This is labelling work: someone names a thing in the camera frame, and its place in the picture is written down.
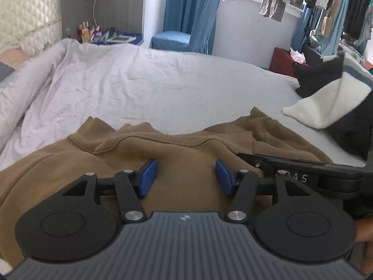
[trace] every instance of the beige tufted headboard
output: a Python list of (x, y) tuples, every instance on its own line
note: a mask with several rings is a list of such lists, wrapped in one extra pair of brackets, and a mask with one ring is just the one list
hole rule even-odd
[(33, 57), (61, 37), (60, 0), (0, 0), (0, 49), (19, 42)]

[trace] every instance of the blue chair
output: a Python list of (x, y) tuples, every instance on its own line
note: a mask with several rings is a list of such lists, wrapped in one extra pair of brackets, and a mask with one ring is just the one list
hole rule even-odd
[(191, 34), (165, 31), (152, 37), (152, 47), (161, 50), (208, 53), (208, 39), (214, 26), (220, 0), (201, 0)]

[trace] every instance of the white bed sheet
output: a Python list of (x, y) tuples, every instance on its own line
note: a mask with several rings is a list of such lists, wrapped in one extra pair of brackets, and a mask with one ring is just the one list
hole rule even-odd
[(335, 163), (363, 166), (325, 131), (281, 114), (300, 99), (296, 82), (217, 57), (65, 39), (26, 62), (1, 93), (0, 169), (75, 132), (88, 116), (115, 129), (149, 122), (182, 134), (249, 115), (255, 106)]

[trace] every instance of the chair seat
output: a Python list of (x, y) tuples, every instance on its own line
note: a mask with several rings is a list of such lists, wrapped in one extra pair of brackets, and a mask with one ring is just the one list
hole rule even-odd
[(179, 31), (165, 31), (152, 37), (152, 47), (161, 50), (186, 51), (190, 35)]

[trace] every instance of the brown sweatshirt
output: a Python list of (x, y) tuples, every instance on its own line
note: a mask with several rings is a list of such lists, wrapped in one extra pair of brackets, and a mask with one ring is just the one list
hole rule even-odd
[(12, 266), (22, 253), (14, 238), (18, 218), (87, 172), (112, 177), (158, 160), (159, 171), (142, 200), (152, 211), (225, 212), (225, 197), (214, 174), (215, 161), (235, 169), (251, 167), (237, 153), (266, 154), (310, 161), (331, 160), (302, 137), (254, 108), (251, 115), (189, 135), (165, 135), (148, 123), (114, 130), (89, 118), (64, 140), (46, 146), (0, 172), (0, 257)]

